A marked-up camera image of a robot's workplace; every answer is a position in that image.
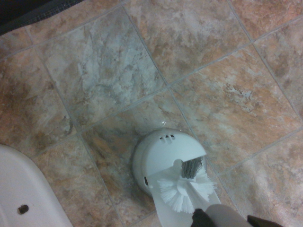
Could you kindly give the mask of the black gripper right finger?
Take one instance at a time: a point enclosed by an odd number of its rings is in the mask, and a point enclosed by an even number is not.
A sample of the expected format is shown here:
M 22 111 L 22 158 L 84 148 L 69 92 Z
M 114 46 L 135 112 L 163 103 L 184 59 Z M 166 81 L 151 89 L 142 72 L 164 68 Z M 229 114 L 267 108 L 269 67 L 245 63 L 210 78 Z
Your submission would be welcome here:
M 262 218 L 258 218 L 255 216 L 248 215 L 247 222 L 253 227 L 282 227 L 282 225 Z

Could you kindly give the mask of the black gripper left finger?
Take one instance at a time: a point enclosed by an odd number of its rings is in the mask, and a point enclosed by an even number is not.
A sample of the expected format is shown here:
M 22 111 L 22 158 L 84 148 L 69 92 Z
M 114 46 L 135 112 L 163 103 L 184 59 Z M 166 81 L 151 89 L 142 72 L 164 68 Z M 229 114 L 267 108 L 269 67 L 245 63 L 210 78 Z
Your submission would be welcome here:
M 214 222 L 202 209 L 195 209 L 192 220 L 191 227 L 214 227 Z

